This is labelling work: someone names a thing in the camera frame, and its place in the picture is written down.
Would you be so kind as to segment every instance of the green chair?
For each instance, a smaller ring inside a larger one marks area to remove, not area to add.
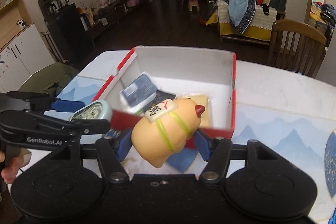
[[[56,97],[79,73],[68,65],[55,63],[30,76],[19,91],[49,93]]]

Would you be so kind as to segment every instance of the orange figurine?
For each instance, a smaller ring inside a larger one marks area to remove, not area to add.
[[[134,127],[132,143],[140,156],[160,168],[179,152],[201,123],[205,107],[191,99],[166,99],[145,112]]]

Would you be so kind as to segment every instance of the white box with red edge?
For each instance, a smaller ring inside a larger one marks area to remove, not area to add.
[[[108,78],[93,99],[106,100],[112,107],[112,128],[133,128],[141,119],[123,112],[120,92],[143,72],[163,91],[177,96],[207,95],[212,127],[203,130],[211,137],[231,138],[236,114],[235,53],[190,47],[133,48],[118,65],[117,74]],[[193,147],[193,141],[187,146]]]

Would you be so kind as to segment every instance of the green strap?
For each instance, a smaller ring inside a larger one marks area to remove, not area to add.
[[[180,128],[182,128],[182,130],[187,134],[187,136],[190,137],[191,132],[189,128],[187,127],[187,125],[184,123],[184,121],[181,119],[181,117],[174,111],[171,111],[168,114],[180,126]]]
[[[166,131],[165,126],[163,125],[161,119],[157,119],[155,121],[155,124],[156,124],[157,130],[158,130],[158,132],[160,134],[160,137],[163,140],[164,144],[168,147],[168,149],[170,151],[174,152],[174,147],[169,140],[167,131]]]

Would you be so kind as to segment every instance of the pink stool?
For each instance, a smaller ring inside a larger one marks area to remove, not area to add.
[[[193,10],[193,6],[197,7],[197,11],[200,10],[200,6],[198,5],[198,0],[189,0],[189,3],[188,3],[189,11]]]

